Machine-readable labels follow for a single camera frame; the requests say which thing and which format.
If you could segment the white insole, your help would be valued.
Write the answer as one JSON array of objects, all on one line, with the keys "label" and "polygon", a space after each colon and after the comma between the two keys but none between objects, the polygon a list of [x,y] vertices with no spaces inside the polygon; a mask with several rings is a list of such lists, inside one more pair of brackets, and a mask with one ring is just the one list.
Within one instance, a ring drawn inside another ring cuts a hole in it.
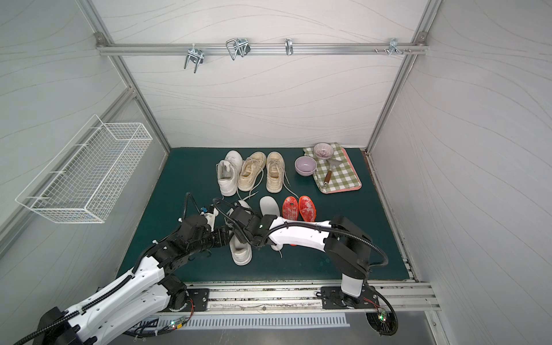
[{"label": "white insole", "polygon": [[[271,196],[264,196],[260,199],[260,211],[263,216],[272,215],[277,216],[275,223],[267,226],[267,232],[273,227],[280,226],[284,224],[283,218],[280,216],[279,205],[276,200]],[[280,251],[283,248],[282,240],[279,239],[277,231],[274,231],[268,236],[268,239],[271,241],[271,248],[274,251]]]}]

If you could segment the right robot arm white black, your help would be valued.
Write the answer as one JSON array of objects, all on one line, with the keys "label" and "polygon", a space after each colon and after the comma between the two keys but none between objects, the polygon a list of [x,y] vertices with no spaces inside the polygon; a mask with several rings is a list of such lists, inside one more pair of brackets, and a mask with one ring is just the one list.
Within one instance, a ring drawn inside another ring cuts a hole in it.
[{"label": "right robot arm white black", "polygon": [[359,232],[345,230],[331,221],[290,221],[281,216],[258,216],[236,207],[225,221],[241,242],[251,247],[295,245],[325,253],[342,274],[342,293],[359,298],[369,275],[372,242]]}]

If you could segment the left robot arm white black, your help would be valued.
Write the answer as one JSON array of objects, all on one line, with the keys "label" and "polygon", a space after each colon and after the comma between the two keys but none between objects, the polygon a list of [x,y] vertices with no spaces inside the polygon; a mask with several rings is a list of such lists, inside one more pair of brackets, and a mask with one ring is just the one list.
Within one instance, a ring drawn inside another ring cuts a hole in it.
[{"label": "left robot arm white black", "polygon": [[20,343],[107,344],[158,311],[190,308],[188,287],[173,273],[190,256],[228,245],[230,230],[214,224],[214,214],[185,218],[115,281],[66,310],[46,312],[37,330]]}]

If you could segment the beige sneaker with red insole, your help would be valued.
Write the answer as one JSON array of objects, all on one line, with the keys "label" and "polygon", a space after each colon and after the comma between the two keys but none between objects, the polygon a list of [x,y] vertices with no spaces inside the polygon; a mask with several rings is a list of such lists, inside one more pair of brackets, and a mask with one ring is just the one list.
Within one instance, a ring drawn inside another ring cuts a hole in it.
[{"label": "beige sneaker with red insole", "polygon": [[279,152],[271,152],[267,156],[266,161],[267,171],[267,191],[269,193],[279,193],[284,189],[296,199],[299,199],[297,193],[291,190],[290,181],[285,169],[285,161]]}]

